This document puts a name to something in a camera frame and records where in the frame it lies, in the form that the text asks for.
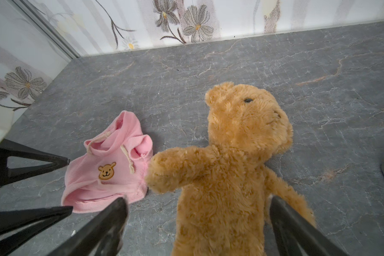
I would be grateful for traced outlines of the pink bear hoodie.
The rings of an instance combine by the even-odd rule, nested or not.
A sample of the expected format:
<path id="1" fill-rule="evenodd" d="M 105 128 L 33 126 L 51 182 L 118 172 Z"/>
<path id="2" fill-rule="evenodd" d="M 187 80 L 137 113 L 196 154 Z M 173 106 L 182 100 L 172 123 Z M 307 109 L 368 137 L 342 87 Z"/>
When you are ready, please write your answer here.
<path id="1" fill-rule="evenodd" d="M 86 153 L 67 167 L 63 206 L 73 207 L 74 213 L 91 213 L 104 210 L 119 197 L 131 204 L 146 196 L 153 141 L 143 134 L 133 112 L 122 111 L 84 147 Z"/>

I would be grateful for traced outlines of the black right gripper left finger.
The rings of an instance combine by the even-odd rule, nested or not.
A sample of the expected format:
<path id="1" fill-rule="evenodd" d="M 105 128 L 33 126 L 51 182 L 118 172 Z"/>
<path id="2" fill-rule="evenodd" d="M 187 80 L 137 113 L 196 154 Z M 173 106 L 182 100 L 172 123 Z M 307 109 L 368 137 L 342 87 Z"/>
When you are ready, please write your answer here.
<path id="1" fill-rule="evenodd" d="M 126 199 L 119 197 L 87 223 L 69 240 L 53 250 L 51 256 L 116 256 L 122 248 L 123 231 L 129 215 Z"/>

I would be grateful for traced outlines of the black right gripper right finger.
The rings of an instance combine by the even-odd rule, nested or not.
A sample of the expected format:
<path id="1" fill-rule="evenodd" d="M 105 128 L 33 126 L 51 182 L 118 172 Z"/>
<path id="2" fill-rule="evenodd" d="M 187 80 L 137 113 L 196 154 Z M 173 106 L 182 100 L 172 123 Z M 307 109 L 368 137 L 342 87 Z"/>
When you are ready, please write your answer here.
<path id="1" fill-rule="evenodd" d="M 343 250 L 328 240 L 284 199 L 268 197 L 269 217 L 281 256 L 346 256 Z"/>

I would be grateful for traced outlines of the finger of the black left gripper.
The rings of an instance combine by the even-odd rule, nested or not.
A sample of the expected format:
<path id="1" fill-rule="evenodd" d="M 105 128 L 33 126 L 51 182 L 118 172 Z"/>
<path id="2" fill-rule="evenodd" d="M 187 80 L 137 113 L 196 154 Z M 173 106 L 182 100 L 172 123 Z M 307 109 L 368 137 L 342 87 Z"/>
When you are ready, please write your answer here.
<path id="1" fill-rule="evenodd" d="M 0 143 L 0 187 L 68 166 L 70 159 L 4 139 Z"/>
<path id="2" fill-rule="evenodd" d="M 73 207 L 0 212 L 0 256 L 7 256 L 37 234 L 71 215 Z"/>

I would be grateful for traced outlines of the brown plush teddy bear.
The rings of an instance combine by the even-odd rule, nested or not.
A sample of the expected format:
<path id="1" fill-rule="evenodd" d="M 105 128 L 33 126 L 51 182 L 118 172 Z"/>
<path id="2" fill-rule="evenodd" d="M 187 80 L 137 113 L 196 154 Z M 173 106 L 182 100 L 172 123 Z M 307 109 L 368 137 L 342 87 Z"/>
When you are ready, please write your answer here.
<path id="1" fill-rule="evenodd" d="M 306 199 L 266 166 L 293 143 L 292 124 L 274 96 L 225 82 L 205 102 L 209 145 L 157 153 L 145 178 L 155 193 L 181 189 L 172 255 L 263 256 L 270 195 L 315 225 Z"/>

